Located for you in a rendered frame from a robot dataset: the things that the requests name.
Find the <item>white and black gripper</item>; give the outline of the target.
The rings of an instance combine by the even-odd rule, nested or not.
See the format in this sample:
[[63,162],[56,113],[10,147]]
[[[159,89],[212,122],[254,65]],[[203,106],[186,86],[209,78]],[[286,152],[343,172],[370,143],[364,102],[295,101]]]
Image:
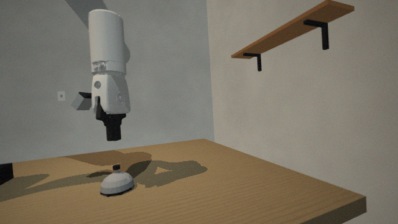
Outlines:
[[91,100],[96,119],[106,126],[107,141],[121,140],[120,125],[131,110],[125,76],[115,73],[94,75]]

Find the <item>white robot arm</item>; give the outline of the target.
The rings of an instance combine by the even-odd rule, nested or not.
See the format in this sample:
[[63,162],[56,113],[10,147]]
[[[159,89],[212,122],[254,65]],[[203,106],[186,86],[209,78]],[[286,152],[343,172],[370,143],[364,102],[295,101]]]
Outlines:
[[[124,40],[121,16],[109,11],[103,0],[66,2],[89,30],[91,73],[115,73],[125,76],[130,50]],[[76,110],[89,110],[92,106],[91,93],[79,92],[71,106]]]

